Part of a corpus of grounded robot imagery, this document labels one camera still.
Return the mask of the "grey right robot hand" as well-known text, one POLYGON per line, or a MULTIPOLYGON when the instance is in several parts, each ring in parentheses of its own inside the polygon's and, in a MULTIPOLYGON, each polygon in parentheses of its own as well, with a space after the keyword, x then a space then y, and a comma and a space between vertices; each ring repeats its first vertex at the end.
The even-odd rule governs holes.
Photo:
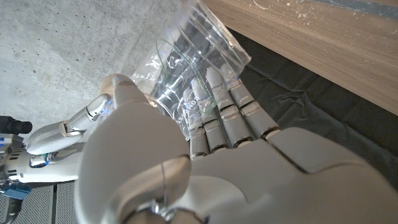
POLYGON ((1 186, 68 182, 78 178, 84 133, 108 110, 111 96, 97 96, 72 118, 46 125, 27 141, 32 123, 1 116, 1 186))

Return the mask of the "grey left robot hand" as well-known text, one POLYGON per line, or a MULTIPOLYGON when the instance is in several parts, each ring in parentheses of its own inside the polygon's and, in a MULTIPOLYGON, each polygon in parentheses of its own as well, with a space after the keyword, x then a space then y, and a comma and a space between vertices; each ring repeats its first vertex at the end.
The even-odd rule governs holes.
POLYGON ((83 148, 82 223, 396 223, 397 190, 364 159, 301 128, 280 129, 226 66, 207 68, 230 146, 189 146, 152 107, 150 81, 113 77, 114 111, 83 148))

